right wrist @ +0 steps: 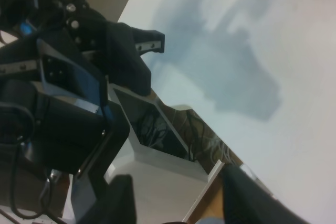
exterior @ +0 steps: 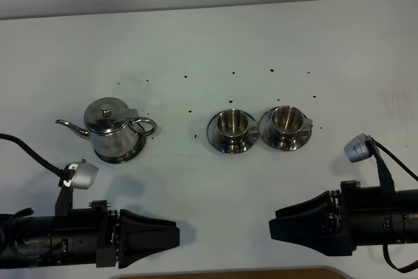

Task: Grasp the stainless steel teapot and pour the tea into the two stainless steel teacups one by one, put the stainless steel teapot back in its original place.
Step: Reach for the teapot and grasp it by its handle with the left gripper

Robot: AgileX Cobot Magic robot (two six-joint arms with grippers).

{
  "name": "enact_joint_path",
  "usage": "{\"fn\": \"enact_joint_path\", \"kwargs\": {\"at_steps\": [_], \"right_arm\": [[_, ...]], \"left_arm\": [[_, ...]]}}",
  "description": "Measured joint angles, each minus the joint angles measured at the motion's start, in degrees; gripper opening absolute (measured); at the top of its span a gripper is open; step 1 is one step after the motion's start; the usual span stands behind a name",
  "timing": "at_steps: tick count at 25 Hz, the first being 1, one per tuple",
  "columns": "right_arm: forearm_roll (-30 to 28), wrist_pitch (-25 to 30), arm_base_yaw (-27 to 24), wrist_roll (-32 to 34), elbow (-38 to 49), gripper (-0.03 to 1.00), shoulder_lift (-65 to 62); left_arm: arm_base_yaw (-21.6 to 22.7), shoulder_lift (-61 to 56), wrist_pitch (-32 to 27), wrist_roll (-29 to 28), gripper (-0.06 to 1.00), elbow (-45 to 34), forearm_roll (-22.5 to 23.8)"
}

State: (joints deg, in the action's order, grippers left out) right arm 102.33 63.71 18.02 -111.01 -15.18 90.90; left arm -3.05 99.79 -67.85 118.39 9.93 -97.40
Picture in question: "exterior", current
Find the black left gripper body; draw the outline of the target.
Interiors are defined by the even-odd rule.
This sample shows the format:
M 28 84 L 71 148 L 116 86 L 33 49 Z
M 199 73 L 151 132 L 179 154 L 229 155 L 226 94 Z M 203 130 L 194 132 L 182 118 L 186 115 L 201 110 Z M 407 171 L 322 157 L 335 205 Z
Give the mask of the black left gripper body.
M 116 225 L 118 212 L 106 201 L 74 209 L 71 203 L 56 203 L 52 225 L 52 264 L 113 267 L 118 260 Z

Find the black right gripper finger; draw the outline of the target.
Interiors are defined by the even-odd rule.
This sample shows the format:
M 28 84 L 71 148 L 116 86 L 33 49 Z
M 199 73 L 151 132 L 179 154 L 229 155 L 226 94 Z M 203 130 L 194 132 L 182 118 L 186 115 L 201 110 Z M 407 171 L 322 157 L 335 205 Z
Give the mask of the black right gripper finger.
M 277 210 L 268 223 L 271 238 L 329 255 L 329 205 L 330 193 L 326 191 L 309 201 Z

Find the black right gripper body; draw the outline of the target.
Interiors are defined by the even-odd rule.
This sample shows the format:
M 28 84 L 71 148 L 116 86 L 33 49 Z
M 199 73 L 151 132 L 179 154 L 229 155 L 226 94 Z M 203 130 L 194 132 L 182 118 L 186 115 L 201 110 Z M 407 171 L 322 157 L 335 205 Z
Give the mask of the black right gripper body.
M 389 241 L 389 209 L 379 186 L 362 188 L 359 181 L 340 184 L 340 227 L 328 237 L 329 256 L 350 256 L 359 246 Z

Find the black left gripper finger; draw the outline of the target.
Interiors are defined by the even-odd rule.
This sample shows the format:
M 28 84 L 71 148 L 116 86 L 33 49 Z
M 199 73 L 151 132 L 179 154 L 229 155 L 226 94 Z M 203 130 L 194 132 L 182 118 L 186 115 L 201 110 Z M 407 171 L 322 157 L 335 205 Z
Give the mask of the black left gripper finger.
M 120 269 L 179 245 L 180 230 L 175 222 L 140 216 L 125 209 L 120 210 Z

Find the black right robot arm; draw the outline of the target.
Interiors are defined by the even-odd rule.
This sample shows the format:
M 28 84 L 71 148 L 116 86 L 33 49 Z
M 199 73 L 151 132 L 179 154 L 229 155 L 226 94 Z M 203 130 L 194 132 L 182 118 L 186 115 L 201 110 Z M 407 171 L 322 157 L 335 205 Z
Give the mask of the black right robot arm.
M 358 181 L 340 187 L 277 210 L 270 236 L 327 256 L 349 256 L 359 246 L 417 242 L 417 190 L 383 193 Z

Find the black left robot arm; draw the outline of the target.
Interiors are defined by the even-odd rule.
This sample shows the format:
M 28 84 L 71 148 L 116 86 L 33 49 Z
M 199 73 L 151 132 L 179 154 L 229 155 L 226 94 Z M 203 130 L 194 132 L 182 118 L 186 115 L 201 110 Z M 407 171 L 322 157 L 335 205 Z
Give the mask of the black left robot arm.
M 179 245 L 175 222 L 109 210 L 105 201 L 70 208 L 63 216 L 34 217 L 30 208 L 1 216 L 2 269 L 85 264 L 123 269 Z

